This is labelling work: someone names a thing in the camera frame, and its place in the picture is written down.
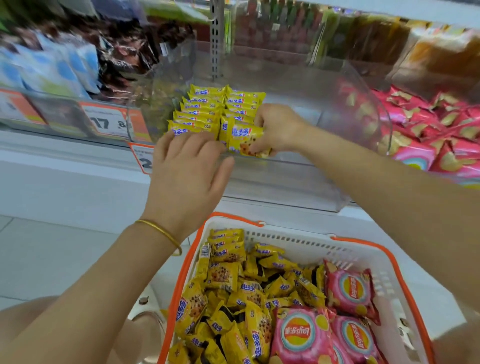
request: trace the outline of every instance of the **gold bangle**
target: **gold bangle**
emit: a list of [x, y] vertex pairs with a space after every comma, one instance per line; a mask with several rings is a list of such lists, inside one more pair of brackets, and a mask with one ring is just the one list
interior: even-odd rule
[[152, 228], [154, 229], [157, 229], [159, 232], [161, 232], [163, 235], [165, 235], [168, 240], [170, 240], [172, 242], [173, 245], [175, 245], [178, 249], [178, 253], [173, 253], [172, 255], [173, 256], [180, 256], [182, 255], [182, 250], [181, 250], [181, 246], [180, 244], [178, 243], [177, 239], [175, 239], [172, 234], [170, 234], [168, 231], [166, 231], [164, 228], [162, 228], [160, 225], [152, 222], [152, 221], [149, 221], [149, 220], [143, 220], [143, 219], [140, 219], [140, 220], [137, 220], [135, 221], [135, 223], [137, 222], [143, 222], [144, 224], [147, 224], [147, 225], [150, 225]]

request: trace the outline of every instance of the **white plastic basket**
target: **white plastic basket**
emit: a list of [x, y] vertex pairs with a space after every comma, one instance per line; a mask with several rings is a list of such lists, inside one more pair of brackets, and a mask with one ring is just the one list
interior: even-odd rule
[[372, 329], [387, 361], [389, 364], [418, 363], [410, 359], [412, 355], [408, 355], [400, 336], [398, 322], [399, 316], [403, 316], [409, 323], [411, 341], [420, 362], [434, 364], [432, 345], [415, 300], [403, 281], [395, 257], [386, 248], [354, 238], [285, 229], [223, 213], [214, 213], [204, 223], [187, 253], [170, 303], [167, 334], [158, 364], [167, 361], [168, 350], [177, 339], [173, 333], [175, 313], [183, 288], [193, 277], [200, 242], [206, 241], [210, 229], [225, 228], [244, 229], [246, 248], [254, 243], [276, 245], [286, 250], [286, 258], [300, 264], [318, 263], [327, 258], [345, 269], [370, 268], [376, 291], [374, 302], [382, 322], [381, 326], [372, 324]]

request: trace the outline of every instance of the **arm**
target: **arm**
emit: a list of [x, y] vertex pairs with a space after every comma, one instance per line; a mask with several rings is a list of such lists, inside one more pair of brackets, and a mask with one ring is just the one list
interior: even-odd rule
[[478, 191], [433, 177], [311, 126], [284, 105], [262, 105], [251, 151], [297, 151], [348, 193], [418, 264], [480, 311]]
[[[211, 133], [167, 133], [154, 151], [142, 218], [179, 242], [208, 218], [233, 168], [218, 169], [225, 147]], [[0, 352], [0, 363], [105, 363], [115, 338], [144, 287], [175, 246], [146, 224], [133, 224], [59, 299]]]

